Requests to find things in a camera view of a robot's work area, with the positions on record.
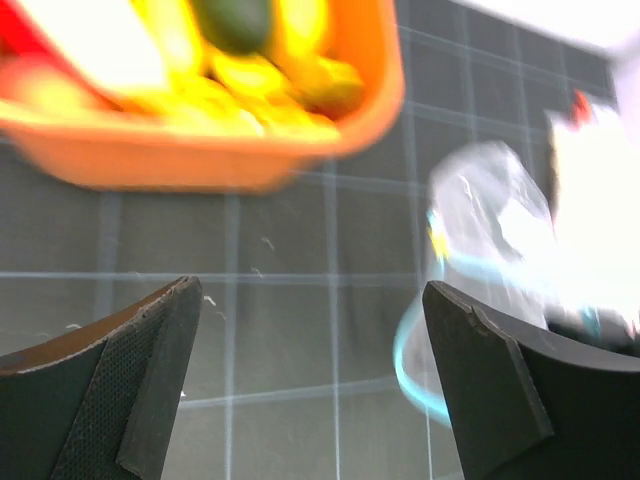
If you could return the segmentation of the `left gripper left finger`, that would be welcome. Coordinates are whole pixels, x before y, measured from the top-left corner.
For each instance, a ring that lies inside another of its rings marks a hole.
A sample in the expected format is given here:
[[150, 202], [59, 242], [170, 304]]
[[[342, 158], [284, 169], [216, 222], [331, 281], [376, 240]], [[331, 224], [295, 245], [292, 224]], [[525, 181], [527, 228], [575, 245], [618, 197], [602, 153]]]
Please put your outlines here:
[[203, 301], [180, 277], [1, 358], [4, 479], [159, 479]]

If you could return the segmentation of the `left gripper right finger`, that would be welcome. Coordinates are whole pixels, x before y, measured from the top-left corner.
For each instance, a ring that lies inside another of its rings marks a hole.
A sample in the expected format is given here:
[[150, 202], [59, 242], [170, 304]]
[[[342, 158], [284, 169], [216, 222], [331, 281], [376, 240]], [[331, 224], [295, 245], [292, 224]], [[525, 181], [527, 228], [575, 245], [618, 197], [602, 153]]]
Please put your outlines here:
[[468, 479], [636, 479], [639, 360], [532, 326], [441, 282], [422, 297]]

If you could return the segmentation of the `clear blue zip bag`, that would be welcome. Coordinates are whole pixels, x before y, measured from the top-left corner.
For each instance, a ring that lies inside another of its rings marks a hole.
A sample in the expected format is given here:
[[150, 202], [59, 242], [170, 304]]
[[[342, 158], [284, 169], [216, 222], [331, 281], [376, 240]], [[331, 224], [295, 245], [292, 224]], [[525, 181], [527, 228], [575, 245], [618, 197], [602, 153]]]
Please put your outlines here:
[[542, 329], [558, 299], [548, 203], [504, 142], [468, 144], [431, 172], [426, 278]]

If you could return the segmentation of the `orange plastic bin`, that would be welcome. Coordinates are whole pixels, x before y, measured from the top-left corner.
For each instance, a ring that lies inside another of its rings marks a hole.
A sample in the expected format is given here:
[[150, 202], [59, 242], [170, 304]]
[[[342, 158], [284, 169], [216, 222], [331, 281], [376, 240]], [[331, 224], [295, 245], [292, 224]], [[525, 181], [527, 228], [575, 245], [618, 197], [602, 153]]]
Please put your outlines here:
[[361, 151], [394, 124], [404, 97], [392, 1], [335, 1], [337, 56], [365, 82], [358, 109], [336, 121], [336, 142], [224, 137], [135, 123], [123, 115], [85, 124], [2, 102], [1, 128], [44, 172], [95, 190], [262, 192], [296, 169]]

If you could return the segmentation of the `white radish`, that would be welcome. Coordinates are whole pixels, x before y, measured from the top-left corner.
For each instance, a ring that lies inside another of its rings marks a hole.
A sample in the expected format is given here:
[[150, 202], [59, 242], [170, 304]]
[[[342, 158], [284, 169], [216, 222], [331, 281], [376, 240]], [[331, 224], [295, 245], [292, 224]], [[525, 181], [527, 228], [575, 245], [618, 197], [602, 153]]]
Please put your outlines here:
[[166, 90], [168, 68], [127, 1], [13, 1], [72, 67], [104, 92]]

